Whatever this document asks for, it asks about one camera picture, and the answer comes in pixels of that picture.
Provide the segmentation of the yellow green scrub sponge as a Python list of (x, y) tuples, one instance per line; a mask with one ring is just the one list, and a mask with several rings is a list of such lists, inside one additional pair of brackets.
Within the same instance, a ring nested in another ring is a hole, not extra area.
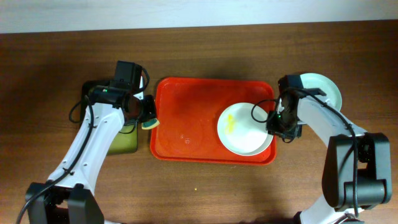
[(143, 122), (141, 127), (142, 127), (142, 129), (148, 130), (148, 129), (156, 128), (159, 124), (160, 124), (159, 120), (157, 118), (153, 118), (153, 119)]

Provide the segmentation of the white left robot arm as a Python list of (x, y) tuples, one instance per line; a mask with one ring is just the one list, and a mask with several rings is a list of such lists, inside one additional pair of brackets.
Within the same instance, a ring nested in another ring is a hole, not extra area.
[(100, 169), (115, 137), (125, 126), (136, 129), (155, 119), (152, 95), (143, 90), (96, 86), (83, 98), (86, 112), (68, 152), (46, 183), (29, 186), (16, 222), (99, 223), (107, 221), (95, 200)]

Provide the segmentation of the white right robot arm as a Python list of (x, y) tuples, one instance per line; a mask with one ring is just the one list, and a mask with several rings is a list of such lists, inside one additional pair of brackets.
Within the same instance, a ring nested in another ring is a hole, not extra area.
[(290, 143), (308, 125), (327, 147), (322, 195), (297, 212), (294, 223), (359, 223), (359, 213), (392, 198), (390, 142), (335, 108), (325, 87), (309, 87), (303, 75), (278, 81), (280, 95), (266, 120), (269, 134)]

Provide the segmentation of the mint green plate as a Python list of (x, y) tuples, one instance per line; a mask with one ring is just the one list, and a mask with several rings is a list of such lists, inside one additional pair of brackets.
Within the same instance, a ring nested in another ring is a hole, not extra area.
[(300, 75), (302, 85), (306, 89), (319, 88), (326, 93), (333, 107), (340, 111), (342, 107), (341, 92), (336, 84), (328, 77), (318, 73), (304, 73)]

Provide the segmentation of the cream white plate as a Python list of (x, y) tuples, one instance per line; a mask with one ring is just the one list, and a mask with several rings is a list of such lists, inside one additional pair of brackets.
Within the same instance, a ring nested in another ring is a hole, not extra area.
[(222, 145), (234, 154), (258, 155), (267, 150), (273, 140), (266, 124), (257, 121), (267, 118), (267, 112), (252, 103), (233, 104), (218, 118), (218, 137)]

